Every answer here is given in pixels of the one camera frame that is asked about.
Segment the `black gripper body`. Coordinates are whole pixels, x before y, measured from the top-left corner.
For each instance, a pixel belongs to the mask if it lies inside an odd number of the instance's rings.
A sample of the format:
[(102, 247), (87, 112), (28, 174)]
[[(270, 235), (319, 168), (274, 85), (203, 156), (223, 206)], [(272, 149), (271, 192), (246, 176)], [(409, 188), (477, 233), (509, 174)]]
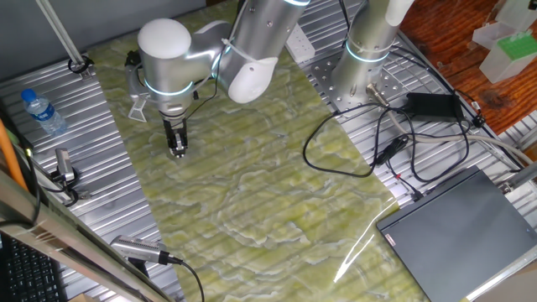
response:
[(171, 116), (161, 113), (164, 123), (164, 131), (167, 139), (167, 135), (173, 133), (176, 137), (178, 133), (183, 133), (187, 137), (186, 119), (185, 114)]

